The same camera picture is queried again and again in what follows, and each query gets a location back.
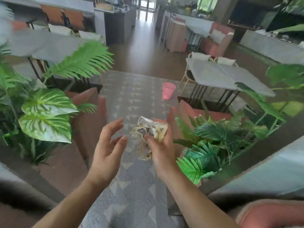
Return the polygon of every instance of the person's left hand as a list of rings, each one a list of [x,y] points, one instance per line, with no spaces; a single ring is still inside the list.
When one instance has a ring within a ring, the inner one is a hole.
[[[86,179],[93,184],[106,188],[116,176],[121,156],[127,146],[128,137],[118,137],[111,140],[111,137],[123,128],[123,119],[118,119],[103,127],[97,143],[93,163]]]

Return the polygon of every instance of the pink trash can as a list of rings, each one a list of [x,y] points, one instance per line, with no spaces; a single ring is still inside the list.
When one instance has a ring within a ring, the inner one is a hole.
[[[170,99],[172,97],[172,94],[174,90],[176,89],[176,86],[172,83],[166,82],[163,84],[163,99]]]

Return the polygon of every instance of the patterned carpet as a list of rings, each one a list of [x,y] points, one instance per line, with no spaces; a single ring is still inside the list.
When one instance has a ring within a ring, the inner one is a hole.
[[[113,138],[129,135],[139,116],[166,120],[170,106],[178,104],[179,81],[119,71],[103,74],[102,79],[104,87],[100,96],[106,98],[108,122],[124,118],[124,128]],[[177,86],[170,100],[162,98],[165,82]],[[183,96],[189,96],[193,87],[194,84],[188,84]],[[213,91],[208,100],[218,100],[221,94],[222,90]],[[235,102],[239,104],[242,99],[237,97]],[[181,217],[168,216],[166,186],[157,177],[152,160],[138,160],[135,152],[136,147],[129,140],[117,176],[90,208],[83,223],[85,227],[184,227]]]

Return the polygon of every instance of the window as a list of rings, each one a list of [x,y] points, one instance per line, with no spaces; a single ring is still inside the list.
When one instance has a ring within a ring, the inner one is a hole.
[[[197,9],[209,12],[214,10],[216,3],[217,0],[198,0]]]

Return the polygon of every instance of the plastic wrapper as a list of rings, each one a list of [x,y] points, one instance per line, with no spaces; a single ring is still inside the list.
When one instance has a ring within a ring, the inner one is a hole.
[[[138,145],[136,152],[138,159],[147,161],[152,157],[152,152],[143,137],[150,134],[161,142],[165,137],[168,125],[162,122],[154,122],[142,116],[139,117],[137,124],[138,126],[133,128],[130,134]]]

